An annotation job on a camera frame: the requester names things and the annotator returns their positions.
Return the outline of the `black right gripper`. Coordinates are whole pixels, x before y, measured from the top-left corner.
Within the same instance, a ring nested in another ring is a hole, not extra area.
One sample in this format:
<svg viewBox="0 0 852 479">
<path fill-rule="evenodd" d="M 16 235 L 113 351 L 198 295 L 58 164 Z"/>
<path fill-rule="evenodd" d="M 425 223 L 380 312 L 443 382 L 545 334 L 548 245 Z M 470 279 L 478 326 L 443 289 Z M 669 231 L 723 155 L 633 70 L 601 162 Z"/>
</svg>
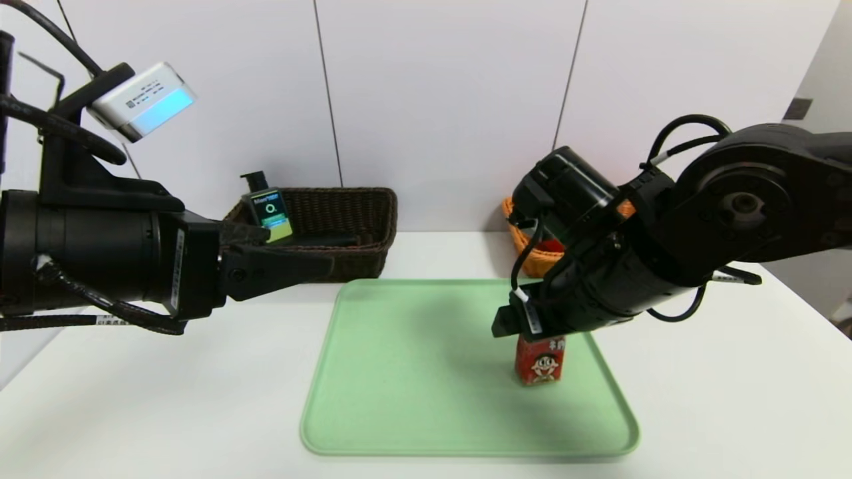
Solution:
<svg viewBox="0 0 852 479">
<path fill-rule="evenodd" d="M 629 321 L 635 307 L 617 306 L 575 259 L 564 257 L 536 283 L 520 286 L 499 307 L 491 327 L 494 339 L 521 335 L 528 340 L 586 333 Z"/>
</svg>

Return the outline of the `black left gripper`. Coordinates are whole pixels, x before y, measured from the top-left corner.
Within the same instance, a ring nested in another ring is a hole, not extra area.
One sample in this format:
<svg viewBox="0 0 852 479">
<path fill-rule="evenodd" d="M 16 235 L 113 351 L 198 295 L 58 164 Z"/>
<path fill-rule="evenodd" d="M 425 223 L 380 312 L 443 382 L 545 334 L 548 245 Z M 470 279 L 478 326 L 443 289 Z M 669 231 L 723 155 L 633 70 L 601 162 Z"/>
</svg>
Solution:
<svg viewBox="0 0 852 479">
<path fill-rule="evenodd" d="M 332 257 L 268 248 L 269 234 L 188 210 L 39 206 L 36 308 L 188 321 L 331 273 Z"/>
</svg>

